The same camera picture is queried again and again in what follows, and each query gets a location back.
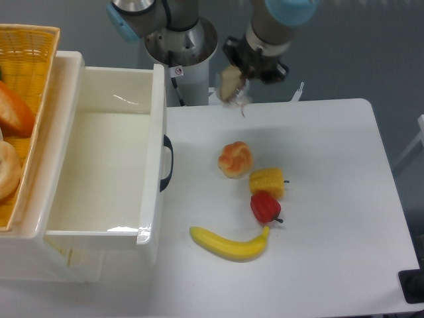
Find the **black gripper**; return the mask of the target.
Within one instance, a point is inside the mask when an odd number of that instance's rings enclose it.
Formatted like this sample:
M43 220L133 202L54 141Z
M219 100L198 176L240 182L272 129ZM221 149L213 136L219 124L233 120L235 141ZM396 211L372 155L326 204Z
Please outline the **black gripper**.
M284 81L289 74L289 68L280 62L278 56L265 56L261 46L251 48L245 38L229 36L223 45L223 52L230 64L241 71L243 79L271 84Z

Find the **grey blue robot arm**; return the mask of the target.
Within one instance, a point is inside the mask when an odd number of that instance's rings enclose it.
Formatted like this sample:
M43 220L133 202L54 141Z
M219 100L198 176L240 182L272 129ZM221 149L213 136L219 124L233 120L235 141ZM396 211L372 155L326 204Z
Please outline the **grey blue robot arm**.
M223 52L242 78L265 84L284 81L281 55L295 28L315 13L317 1L253 1L244 36L228 37ZM194 66L218 45L214 25L199 14L198 1L111 1L107 14L127 42L143 40L149 55L172 66Z

